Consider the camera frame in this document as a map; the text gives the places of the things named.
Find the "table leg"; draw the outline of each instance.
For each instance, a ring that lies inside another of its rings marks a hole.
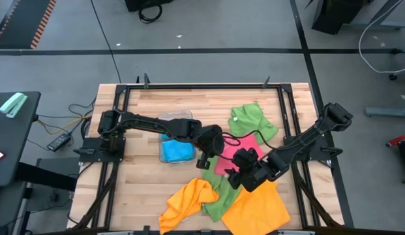
[[[18,164],[15,180],[38,183],[68,191],[74,191],[77,182],[77,179],[70,176],[51,172],[25,163]]]

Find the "pink cloth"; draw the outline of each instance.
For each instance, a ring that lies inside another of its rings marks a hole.
[[[245,148],[246,150],[248,150],[250,148],[254,148],[254,150],[256,150],[257,154],[259,155],[259,158],[261,158],[265,155],[265,153],[262,151],[262,149],[257,144],[256,137],[253,134],[249,135],[248,137],[241,138],[239,140],[240,140],[240,145],[238,145],[238,146],[231,146],[227,143],[224,143],[224,145],[225,145],[224,151],[222,152],[221,155],[232,159],[234,156],[234,153],[241,148]],[[232,143],[232,144],[234,144],[234,142],[236,144],[238,144],[238,142],[236,142],[235,140],[231,140],[229,138],[227,138],[226,141],[229,143]],[[239,170],[239,168],[237,166],[235,166],[230,160],[226,160],[226,159],[219,157],[217,165],[215,167],[215,174],[224,175],[224,174],[226,174],[225,169],[231,169],[231,168],[234,168],[234,170],[236,170],[236,171]]]

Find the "gray floor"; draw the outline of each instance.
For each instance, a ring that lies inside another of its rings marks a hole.
[[[297,0],[309,48],[357,48],[361,30],[344,28],[331,36],[311,30],[316,4]],[[358,20],[369,20],[384,0],[365,7]],[[94,0],[114,49],[166,48],[300,48],[290,3],[287,0],[175,0],[164,7],[157,23],[144,25],[128,13],[122,0]],[[0,21],[10,0],[0,0]],[[405,22],[405,1],[389,20]],[[364,48],[405,46],[405,29],[369,31]],[[57,1],[38,50],[106,49],[89,0]],[[405,55],[366,55],[379,69],[405,67]],[[147,73],[157,82],[309,82],[301,54],[166,54],[116,55],[123,82],[135,82]],[[357,54],[312,55],[324,102],[339,102],[353,115],[352,127],[334,134],[342,175],[358,228],[405,230],[405,169],[394,148],[384,144],[405,134],[405,119],[366,117],[366,106],[405,106],[405,74],[396,82],[371,71]],[[0,91],[42,92],[39,114],[66,115],[67,106],[89,104],[98,85],[118,81],[109,55],[0,56]],[[67,120],[45,120],[62,125]],[[43,146],[53,137],[37,124],[29,138]],[[73,157],[75,144],[57,153],[27,144],[23,161],[38,157]],[[68,211],[40,212],[32,217],[34,232],[63,230]]]

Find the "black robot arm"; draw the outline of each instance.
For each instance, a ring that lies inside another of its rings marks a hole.
[[[298,153],[310,148],[324,133],[344,131],[352,123],[352,118],[341,105],[327,104],[313,126],[286,146],[271,150],[259,161],[254,149],[237,151],[232,162],[239,167],[239,171],[226,170],[230,175],[228,181],[234,189],[242,184],[247,191],[252,192],[265,180],[277,180],[289,170]]]
[[[202,156],[196,163],[196,167],[201,169],[208,169],[207,159],[222,153],[224,149],[222,129],[218,125],[202,127],[201,122],[194,119],[181,118],[166,121],[130,112],[108,110],[102,113],[98,127],[98,133],[104,139],[101,151],[117,151],[115,139],[128,129],[166,134],[177,141],[193,144],[202,151]]]

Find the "wooden table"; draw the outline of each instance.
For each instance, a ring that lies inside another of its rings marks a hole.
[[[115,84],[100,85],[90,137],[98,137],[97,127],[101,113],[112,108],[115,87]],[[306,83],[292,84],[292,88],[299,123],[304,131],[317,118],[312,95]],[[285,99],[289,111],[288,98]],[[269,143],[272,146],[283,145],[284,127],[276,89],[137,89],[130,93],[128,111],[155,118],[164,112],[190,110],[194,119],[200,120],[203,125],[217,124],[224,131],[230,131],[227,121],[231,108],[253,102],[258,102],[265,117],[279,128],[279,132]],[[294,134],[292,119],[290,125]],[[129,130],[125,136],[125,158],[119,167],[110,230],[143,230],[144,225],[150,225],[151,230],[158,230],[158,217],[166,210],[167,199],[192,178],[201,177],[202,171],[195,167],[196,161],[178,165],[161,163],[158,159],[158,134]],[[264,152],[269,151],[265,145],[262,145],[262,149]],[[309,162],[309,168],[316,197],[333,219],[343,224],[330,168],[317,162]],[[95,163],[78,180],[70,211],[73,220],[79,221],[94,201],[100,169],[101,163]],[[278,192],[291,216],[290,222],[282,228],[301,228],[292,173],[286,173],[277,183]],[[312,224],[309,203],[305,196],[304,201],[308,221]],[[103,225],[105,208],[106,201],[102,203],[100,211],[100,226]],[[201,212],[183,221],[176,229],[227,230],[222,221],[214,223]]]

